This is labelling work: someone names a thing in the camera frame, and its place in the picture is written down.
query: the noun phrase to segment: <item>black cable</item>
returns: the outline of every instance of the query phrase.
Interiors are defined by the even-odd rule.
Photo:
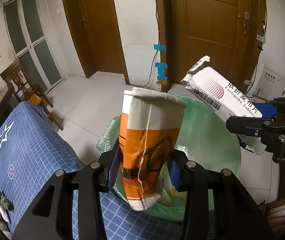
[[[265,32],[263,32],[264,34],[264,38],[266,36],[266,31],[267,31],[267,3],[265,3],[265,6],[266,6],[266,22],[265,22]],[[258,67],[258,60],[259,60],[259,56],[260,56],[260,53],[262,52],[262,50],[259,51],[259,54],[258,54],[258,59],[257,59],[257,63],[256,63],[256,69],[255,69],[255,76],[254,76],[254,80],[250,86],[250,88],[247,90],[247,92],[245,93],[245,96],[248,97],[248,98],[254,98],[258,95],[260,89],[258,89],[258,92],[253,96],[253,97],[249,97],[247,96],[247,93],[249,92],[249,90],[251,90],[251,88],[253,87],[254,83],[255,83],[255,79],[256,79],[256,74],[257,74],[257,67]]]
[[[156,2],[156,20],[157,20],[157,27],[158,27],[157,0],[155,0],[155,2]],[[153,65],[154,65],[154,61],[155,61],[155,58],[156,58],[156,56],[157,56],[157,53],[158,53],[158,50],[156,50],[155,56],[154,56],[154,58],[153,58],[152,66],[151,66],[151,68],[150,68],[150,75],[149,75],[148,83],[147,83],[146,85],[144,85],[144,86],[132,85],[132,84],[130,84],[130,83],[129,83],[129,85],[134,86],[134,87],[140,87],[140,88],[143,88],[143,87],[148,86],[148,84],[149,84],[149,82],[150,82],[150,79],[151,79],[151,77],[152,77]]]

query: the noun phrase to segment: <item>white paper tag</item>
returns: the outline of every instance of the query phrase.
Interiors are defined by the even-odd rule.
[[[261,41],[261,42],[264,42],[264,38],[262,36],[260,36],[259,34],[257,34],[256,39]]]
[[[251,85],[251,84],[252,84],[252,81],[245,79],[244,84],[246,84],[246,85]]]

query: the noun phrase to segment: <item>barcode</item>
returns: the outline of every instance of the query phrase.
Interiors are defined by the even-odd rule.
[[[200,98],[202,98],[204,101],[207,102],[207,104],[209,104],[210,106],[212,106],[213,108],[215,108],[216,110],[219,110],[221,107],[221,104],[218,103],[216,100],[212,99],[211,97],[209,97],[208,95],[206,95],[205,93],[199,91],[198,89],[194,89],[194,93],[199,96]]]
[[[198,64],[201,63],[201,60],[198,60],[197,63],[195,65],[192,66],[192,68],[189,71],[194,71],[196,68],[198,68]]]

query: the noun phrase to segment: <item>white star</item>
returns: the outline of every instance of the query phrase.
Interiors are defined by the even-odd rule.
[[[12,124],[9,125],[9,127],[7,127],[7,125],[5,125],[4,131],[3,131],[3,133],[0,135],[0,138],[1,138],[1,137],[4,135],[4,132],[6,132],[5,135],[4,135],[4,138],[3,138],[3,139],[0,139],[0,149],[1,149],[1,144],[2,144],[2,142],[6,142],[6,141],[7,141],[7,133],[9,132],[9,130],[10,130],[10,128],[12,127],[12,125],[13,125],[14,122],[15,122],[15,121],[13,121]]]

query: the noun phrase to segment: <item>bed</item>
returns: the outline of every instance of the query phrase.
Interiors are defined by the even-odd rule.
[[[58,169],[67,173],[84,165],[71,146],[48,124],[42,108],[21,102],[0,128],[0,189],[13,202],[8,212],[13,233],[24,212]],[[73,198],[72,231],[78,236],[77,191]],[[181,226],[135,212],[111,192],[100,193],[108,239],[179,239]]]

